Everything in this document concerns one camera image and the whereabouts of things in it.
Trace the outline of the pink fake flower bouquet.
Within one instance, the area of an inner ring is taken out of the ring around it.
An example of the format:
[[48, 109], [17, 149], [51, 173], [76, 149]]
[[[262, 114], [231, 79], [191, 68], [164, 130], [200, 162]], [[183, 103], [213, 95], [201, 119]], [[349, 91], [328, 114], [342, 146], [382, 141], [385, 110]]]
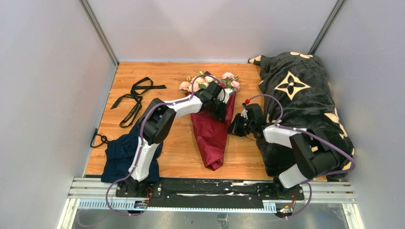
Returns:
[[207, 75], [212, 74], [210, 74], [209, 72], [203, 73], [202, 71], [199, 71], [199, 74], [197, 76], [193, 78], [187, 77], [185, 81], [180, 83], [179, 90], [186, 93], [190, 93], [191, 91], [196, 92], [200, 89], [206, 89], [211, 82], [221, 85], [223, 84], [225, 88], [231, 89], [233, 91], [239, 91], [241, 88], [240, 83], [237, 81], [239, 77], [231, 72], [225, 72], [221, 77], [216, 77], [218, 80], [221, 81], [221, 83]]

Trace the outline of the dark red wrapping paper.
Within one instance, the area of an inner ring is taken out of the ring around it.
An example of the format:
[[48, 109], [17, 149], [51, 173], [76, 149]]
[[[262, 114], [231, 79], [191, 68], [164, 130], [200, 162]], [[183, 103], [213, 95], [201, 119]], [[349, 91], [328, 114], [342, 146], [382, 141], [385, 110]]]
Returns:
[[215, 171], [224, 163], [227, 128], [234, 114], [235, 92], [232, 92], [224, 108], [220, 108], [219, 119], [207, 111], [191, 114], [193, 133], [206, 168]]

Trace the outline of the black floral plush blanket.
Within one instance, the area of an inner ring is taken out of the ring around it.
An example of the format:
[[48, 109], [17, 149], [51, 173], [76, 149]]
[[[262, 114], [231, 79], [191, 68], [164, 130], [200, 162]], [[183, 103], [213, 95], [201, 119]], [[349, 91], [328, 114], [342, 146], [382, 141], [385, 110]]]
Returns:
[[272, 57], [260, 55], [248, 63], [260, 67], [258, 87], [265, 96], [266, 125], [322, 130], [325, 140], [354, 156], [353, 143], [338, 117], [328, 72], [320, 57], [283, 52]]

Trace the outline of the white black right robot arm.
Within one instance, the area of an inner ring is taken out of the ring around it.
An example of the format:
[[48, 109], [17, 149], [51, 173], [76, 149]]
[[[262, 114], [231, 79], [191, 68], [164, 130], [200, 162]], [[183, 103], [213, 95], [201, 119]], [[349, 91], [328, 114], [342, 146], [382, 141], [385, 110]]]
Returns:
[[292, 150], [296, 162], [274, 178], [272, 188], [275, 197], [285, 199], [296, 185], [340, 166], [341, 156], [321, 130], [267, 123], [259, 109], [259, 104], [244, 105], [244, 110], [236, 114], [228, 127], [228, 133], [240, 137], [253, 134], [257, 140]]

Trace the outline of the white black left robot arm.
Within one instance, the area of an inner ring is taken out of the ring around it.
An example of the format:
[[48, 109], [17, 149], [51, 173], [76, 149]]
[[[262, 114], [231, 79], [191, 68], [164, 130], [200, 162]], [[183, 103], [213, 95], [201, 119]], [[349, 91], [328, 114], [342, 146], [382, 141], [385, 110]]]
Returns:
[[208, 112], [215, 119], [224, 122], [227, 104], [233, 95], [233, 90], [211, 82], [206, 89], [200, 89], [181, 99], [153, 99], [136, 123], [139, 128], [139, 144], [125, 179], [128, 191], [135, 197], [145, 194], [146, 179], [154, 153], [167, 138], [176, 118]]

